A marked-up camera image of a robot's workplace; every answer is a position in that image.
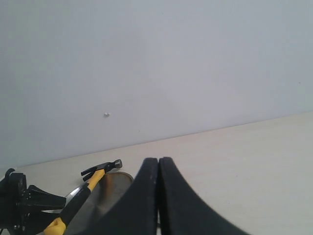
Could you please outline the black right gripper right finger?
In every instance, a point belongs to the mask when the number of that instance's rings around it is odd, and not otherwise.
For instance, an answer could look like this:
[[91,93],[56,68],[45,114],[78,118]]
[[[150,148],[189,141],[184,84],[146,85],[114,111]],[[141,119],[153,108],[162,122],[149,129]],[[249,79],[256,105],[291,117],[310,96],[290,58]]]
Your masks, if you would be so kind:
[[158,210],[163,235],[247,234],[209,207],[170,157],[158,162]]

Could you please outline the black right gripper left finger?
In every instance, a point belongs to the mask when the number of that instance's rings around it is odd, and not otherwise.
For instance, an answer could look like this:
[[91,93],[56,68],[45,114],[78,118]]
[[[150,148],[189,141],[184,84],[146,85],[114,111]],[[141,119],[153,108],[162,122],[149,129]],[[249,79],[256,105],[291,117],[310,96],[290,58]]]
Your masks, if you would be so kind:
[[158,160],[146,158],[133,183],[94,225],[78,235],[155,235]]

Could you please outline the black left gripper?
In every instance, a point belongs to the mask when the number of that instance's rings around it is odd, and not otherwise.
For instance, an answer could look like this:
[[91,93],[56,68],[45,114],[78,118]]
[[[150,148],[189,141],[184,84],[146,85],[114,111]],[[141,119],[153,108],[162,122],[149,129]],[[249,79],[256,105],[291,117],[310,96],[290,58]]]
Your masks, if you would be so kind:
[[27,189],[26,176],[10,168],[0,181],[0,230],[25,232],[27,214],[23,211],[26,194],[26,208],[30,211],[59,210],[66,204],[66,198],[54,195],[30,185]]

